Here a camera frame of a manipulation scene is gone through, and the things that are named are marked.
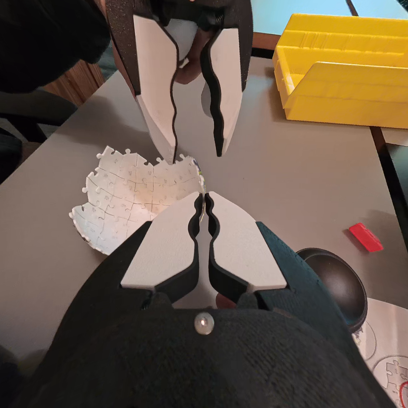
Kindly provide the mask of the red plastic block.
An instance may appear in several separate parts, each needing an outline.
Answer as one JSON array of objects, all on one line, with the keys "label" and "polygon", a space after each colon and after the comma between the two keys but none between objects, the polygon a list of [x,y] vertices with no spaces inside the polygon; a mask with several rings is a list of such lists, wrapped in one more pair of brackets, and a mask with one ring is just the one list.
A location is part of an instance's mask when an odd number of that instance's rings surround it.
[{"label": "red plastic block", "polygon": [[380,239],[363,223],[356,223],[348,228],[352,236],[370,253],[384,249]]}]

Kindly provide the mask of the person's left forearm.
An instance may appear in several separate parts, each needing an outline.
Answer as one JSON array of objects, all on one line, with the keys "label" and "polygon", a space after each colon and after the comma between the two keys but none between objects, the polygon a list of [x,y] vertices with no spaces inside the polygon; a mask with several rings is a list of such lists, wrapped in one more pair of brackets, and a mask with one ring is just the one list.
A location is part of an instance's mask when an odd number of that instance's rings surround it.
[{"label": "person's left forearm", "polygon": [[30,93],[58,79],[78,61],[99,61],[110,43],[95,1],[2,0],[0,89]]}]

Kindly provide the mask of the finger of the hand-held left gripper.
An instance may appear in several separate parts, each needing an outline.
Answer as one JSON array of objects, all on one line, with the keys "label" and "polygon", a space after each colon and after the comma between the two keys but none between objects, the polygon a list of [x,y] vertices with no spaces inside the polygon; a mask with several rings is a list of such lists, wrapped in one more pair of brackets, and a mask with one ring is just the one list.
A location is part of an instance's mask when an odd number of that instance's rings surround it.
[{"label": "finger of the hand-held left gripper", "polygon": [[201,71],[210,91],[210,113],[218,157],[225,155],[242,103],[238,28],[223,28],[203,47]]},{"label": "finger of the hand-held left gripper", "polygon": [[150,137],[162,158],[173,164],[177,149],[172,87],[178,47],[153,19],[133,15],[140,94],[136,97]]}]

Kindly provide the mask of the yellow plastic bin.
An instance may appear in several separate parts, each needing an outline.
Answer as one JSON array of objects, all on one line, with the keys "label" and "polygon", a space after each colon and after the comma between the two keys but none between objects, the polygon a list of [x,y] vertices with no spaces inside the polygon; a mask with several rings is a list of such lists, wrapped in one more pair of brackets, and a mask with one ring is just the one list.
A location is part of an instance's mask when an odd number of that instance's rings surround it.
[{"label": "yellow plastic bin", "polygon": [[406,19],[294,13],[273,67],[287,120],[408,127]]}]

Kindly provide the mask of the white instruction sheet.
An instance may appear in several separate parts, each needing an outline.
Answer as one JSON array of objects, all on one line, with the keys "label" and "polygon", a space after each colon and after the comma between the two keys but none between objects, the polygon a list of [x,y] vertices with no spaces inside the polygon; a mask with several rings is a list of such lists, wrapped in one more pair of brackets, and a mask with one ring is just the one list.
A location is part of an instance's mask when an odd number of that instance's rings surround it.
[{"label": "white instruction sheet", "polygon": [[407,407],[407,309],[368,298],[366,320],[352,336],[366,365],[395,406]]}]

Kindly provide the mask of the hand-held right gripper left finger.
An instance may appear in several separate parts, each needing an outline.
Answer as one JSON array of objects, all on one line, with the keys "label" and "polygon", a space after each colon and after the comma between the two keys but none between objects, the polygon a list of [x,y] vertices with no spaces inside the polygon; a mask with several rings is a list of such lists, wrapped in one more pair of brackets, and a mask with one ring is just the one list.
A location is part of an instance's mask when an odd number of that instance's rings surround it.
[{"label": "hand-held right gripper left finger", "polygon": [[121,286],[164,293],[171,303],[196,288],[200,271],[196,237],[202,209],[203,194],[193,192],[156,216]]}]

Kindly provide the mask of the person's left hand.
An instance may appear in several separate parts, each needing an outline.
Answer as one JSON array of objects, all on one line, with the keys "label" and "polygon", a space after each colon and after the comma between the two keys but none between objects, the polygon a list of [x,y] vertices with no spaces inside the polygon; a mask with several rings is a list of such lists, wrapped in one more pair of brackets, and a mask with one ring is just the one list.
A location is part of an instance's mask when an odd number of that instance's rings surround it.
[{"label": "person's left hand", "polygon": [[207,32],[201,28],[197,29],[191,48],[186,55],[183,64],[178,68],[175,82],[179,84],[189,84],[201,73],[201,53],[208,41]]}]

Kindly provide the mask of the black hemisphere bowl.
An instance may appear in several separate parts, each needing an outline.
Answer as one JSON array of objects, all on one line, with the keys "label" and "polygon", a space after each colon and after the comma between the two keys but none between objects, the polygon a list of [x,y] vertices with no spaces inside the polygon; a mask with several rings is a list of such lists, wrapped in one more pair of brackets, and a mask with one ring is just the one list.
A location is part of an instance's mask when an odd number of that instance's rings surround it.
[{"label": "black hemisphere bowl", "polygon": [[355,271],[342,258],[321,248],[297,252],[314,270],[339,306],[351,333],[364,324],[368,313],[365,287]]}]

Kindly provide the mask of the black office chair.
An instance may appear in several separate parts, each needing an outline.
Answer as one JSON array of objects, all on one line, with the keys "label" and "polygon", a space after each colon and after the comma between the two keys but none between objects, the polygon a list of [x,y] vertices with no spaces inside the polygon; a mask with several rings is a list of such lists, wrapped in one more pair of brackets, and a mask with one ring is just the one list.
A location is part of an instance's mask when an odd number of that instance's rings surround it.
[{"label": "black office chair", "polygon": [[8,121],[25,139],[0,129],[0,182],[5,181],[38,147],[47,140],[40,125],[59,127],[75,113],[72,102],[36,90],[28,94],[0,95],[0,118]]}]

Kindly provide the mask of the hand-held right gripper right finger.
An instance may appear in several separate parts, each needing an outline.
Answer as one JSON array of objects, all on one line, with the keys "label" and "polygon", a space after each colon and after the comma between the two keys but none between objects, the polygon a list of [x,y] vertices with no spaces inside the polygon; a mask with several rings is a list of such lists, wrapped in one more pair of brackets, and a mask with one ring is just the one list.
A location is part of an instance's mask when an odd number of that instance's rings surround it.
[{"label": "hand-held right gripper right finger", "polygon": [[255,219],[210,191],[206,193],[211,235],[208,276],[211,286],[237,304],[244,293],[287,287],[278,263]]}]

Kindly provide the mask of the white puzzle ball shell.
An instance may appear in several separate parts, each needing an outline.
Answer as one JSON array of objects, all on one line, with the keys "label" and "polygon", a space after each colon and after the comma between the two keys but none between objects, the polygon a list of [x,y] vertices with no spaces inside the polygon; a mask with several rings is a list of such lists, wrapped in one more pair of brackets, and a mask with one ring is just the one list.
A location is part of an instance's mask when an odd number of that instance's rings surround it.
[{"label": "white puzzle ball shell", "polygon": [[87,202],[69,213],[81,238],[94,250],[110,255],[145,222],[193,192],[205,193],[203,173],[195,158],[180,155],[173,164],[148,162],[126,149],[106,146],[97,154],[82,192]]}]

